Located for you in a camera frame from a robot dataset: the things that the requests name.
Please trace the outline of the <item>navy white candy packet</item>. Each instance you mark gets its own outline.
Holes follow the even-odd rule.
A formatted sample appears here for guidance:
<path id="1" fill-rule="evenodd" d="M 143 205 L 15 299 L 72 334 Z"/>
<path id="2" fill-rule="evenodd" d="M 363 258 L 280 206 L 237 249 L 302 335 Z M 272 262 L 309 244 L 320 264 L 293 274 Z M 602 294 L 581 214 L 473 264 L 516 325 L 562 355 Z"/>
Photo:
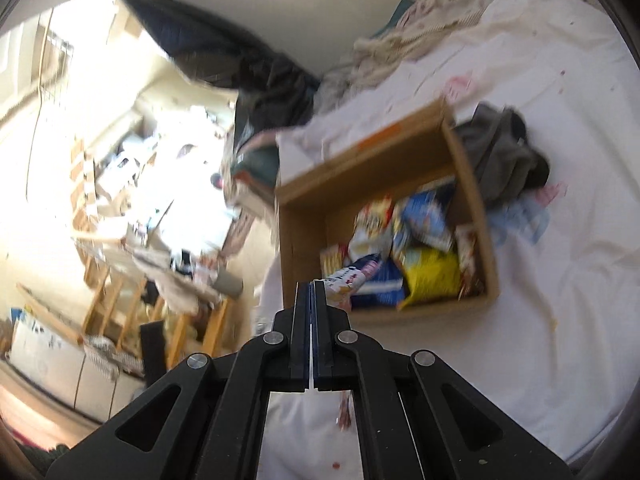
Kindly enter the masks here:
<path id="1" fill-rule="evenodd" d="M 329 307 L 339 308 L 344 311 L 352 310 L 350 297 L 370 280 L 371 273 L 356 266 L 336 271 L 322 280 L 326 304 Z"/>

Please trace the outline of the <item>blue white snack bag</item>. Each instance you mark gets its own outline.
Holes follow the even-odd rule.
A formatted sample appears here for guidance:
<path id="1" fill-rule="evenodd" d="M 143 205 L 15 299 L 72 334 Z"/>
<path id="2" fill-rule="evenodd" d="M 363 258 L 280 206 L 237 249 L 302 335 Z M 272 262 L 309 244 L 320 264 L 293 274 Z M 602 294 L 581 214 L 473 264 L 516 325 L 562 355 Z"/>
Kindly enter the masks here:
<path id="1" fill-rule="evenodd" d="M 415 244 L 450 252 L 454 241 L 447 223 L 456 178 L 440 178 L 422 185 L 396 203 L 393 212 L 392 251 L 399 254 Z"/>

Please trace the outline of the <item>beige biscuit packet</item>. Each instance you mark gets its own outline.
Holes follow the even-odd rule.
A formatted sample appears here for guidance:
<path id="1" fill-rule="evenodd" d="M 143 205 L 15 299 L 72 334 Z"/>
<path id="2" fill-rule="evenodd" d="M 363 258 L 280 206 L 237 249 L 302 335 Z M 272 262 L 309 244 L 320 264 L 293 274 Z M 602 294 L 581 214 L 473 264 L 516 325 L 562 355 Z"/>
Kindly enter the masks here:
<path id="1" fill-rule="evenodd" d="M 349 264 L 348 247 L 345 244 L 335 244 L 324 248 L 319 259 L 321 274 L 327 278 Z"/>

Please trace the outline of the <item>grey waste bin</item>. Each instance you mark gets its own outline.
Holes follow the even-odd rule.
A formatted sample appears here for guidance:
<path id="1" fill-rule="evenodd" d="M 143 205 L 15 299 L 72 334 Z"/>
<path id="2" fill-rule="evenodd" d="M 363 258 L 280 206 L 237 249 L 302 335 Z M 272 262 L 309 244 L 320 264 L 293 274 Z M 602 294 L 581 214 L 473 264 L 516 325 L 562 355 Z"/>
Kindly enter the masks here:
<path id="1" fill-rule="evenodd" d="M 223 295 L 238 299 L 242 295 L 244 283 L 242 278 L 232 274 L 225 268 L 214 272 L 212 287 Z"/>

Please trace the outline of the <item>dark blue snack packet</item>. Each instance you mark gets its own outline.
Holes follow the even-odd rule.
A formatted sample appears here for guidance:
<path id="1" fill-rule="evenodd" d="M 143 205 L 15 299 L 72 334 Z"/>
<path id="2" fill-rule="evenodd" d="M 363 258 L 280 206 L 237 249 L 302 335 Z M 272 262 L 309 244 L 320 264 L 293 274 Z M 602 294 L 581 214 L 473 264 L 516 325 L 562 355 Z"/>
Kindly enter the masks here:
<path id="1" fill-rule="evenodd" d="M 386 259 L 369 281 L 350 297 L 354 310 L 394 308 L 406 299 L 405 278 L 391 258 Z"/>

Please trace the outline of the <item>white red cartoon snack bag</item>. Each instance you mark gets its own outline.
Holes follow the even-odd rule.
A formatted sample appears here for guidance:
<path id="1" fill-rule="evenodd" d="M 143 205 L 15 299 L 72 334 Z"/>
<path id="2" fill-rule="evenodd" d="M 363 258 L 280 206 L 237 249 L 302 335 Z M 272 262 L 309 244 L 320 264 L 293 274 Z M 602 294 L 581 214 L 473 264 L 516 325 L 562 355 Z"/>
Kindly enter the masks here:
<path id="1" fill-rule="evenodd" d="M 385 260 L 390 255 L 393 243 L 394 203 L 390 196 L 367 203 L 356 215 L 354 234 L 348 244 L 348 255 L 352 261 L 370 255 Z"/>

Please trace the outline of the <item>yellow snack bag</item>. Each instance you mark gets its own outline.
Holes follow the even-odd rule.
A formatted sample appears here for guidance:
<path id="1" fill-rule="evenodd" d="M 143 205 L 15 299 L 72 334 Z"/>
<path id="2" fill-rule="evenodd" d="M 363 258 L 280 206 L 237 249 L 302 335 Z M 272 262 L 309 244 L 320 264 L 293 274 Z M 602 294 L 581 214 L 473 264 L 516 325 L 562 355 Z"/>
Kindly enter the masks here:
<path id="1" fill-rule="evenodd" d="M 397 263 L 408 287 L 398 310 L 459 295 L 461 274 L 454 252 L 441 252 L 427 246 L 413 247 L 401 252 Z"/>

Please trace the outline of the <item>wooden chair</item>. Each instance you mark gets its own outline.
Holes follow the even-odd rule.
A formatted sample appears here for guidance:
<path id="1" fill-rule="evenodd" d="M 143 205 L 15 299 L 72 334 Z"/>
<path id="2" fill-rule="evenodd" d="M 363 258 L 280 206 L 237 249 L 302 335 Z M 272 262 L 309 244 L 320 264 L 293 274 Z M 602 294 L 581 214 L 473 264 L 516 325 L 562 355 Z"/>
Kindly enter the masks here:
<path id="1" fill-rule="evenodd" d="M 168 368 L 175 367 L 190 350 L 218 356 L 224 338 L 224 326 L 230 298 L 202 284 L 192 283 L 181 274 L 169 279 L 177 286 L 181 299 L 193 294 L 198 313 L 176 313 L 168 307 L 167 290 L 138 268 L 127 273 L 122 266 L 111 266 L 87 247 L 85 282 L 93 297 L 80 324 L 52 307 L 47 298 L 22 283 L 16 288 L 24 297 L 27 310 L 61 337 L 85 349 L 109 370 L 120 366 L 138 376 L 142 372 L 143 344 L 141 327 L 157 322 L 165 338 Z"/>

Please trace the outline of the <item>brown white snack packet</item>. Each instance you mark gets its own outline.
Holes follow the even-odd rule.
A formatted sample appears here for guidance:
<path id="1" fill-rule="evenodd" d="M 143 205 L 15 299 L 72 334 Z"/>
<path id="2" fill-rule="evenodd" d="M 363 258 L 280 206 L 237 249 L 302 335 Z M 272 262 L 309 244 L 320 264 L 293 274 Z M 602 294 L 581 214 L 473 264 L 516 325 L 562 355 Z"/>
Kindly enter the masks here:
<path id="1" fill-rule="evenodd" d="M 477 262 L 477 232 L 472 224 L 462 224 L 454 230 L 459 260 L 461 287 L 459 298 L 484 292 Z"/>

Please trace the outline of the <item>white bed sheet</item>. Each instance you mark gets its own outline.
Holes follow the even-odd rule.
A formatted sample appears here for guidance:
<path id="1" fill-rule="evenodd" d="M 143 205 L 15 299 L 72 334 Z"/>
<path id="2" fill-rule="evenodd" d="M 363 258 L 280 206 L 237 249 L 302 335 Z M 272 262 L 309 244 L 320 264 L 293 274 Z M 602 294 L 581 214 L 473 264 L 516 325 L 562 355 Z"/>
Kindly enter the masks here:
<path id="1" fill-rule="evenodd" d="M 281 131 L 283 177 L 465 82 L 458 118 L 483 100 L 516 108 L 549 181 L 487 216 L 494 304 L 368 333 L 401 353 L 433 350 L 578 468 L 639 379 L 639 70 L 597 0 L 494 0 L 377 89 Z"/>

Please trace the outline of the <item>grey cloth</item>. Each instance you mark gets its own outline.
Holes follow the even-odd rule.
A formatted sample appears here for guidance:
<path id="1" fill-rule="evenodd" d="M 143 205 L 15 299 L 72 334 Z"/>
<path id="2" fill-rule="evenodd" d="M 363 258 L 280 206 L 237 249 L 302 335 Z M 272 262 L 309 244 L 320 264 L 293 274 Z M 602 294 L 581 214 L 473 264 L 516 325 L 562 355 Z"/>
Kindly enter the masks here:
<path id="1" fill-rule="evenodd" d="M 526 123 L 512 107 L 481 102 L 454 128 L 468 156 L 486 207 L 501 206 L 547 184 L 548 160 L 528 142 Z"/>

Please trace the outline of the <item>crumpled beige blanket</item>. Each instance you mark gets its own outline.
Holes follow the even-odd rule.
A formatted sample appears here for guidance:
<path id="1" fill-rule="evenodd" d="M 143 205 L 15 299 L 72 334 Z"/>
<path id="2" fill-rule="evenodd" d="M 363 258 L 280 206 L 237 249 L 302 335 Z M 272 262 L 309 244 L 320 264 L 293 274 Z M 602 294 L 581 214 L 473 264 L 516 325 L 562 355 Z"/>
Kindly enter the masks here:
<path id="1" fill-rule="evenodd" d="M 477 25 L 494 1 L 413 1 L 382 32 L 357 39 L 337 66 L 326 72 L 314 97 L 314 111 L 326 114 L 379 86 L 401 63 L 423 58 L 453 32 Z"/>

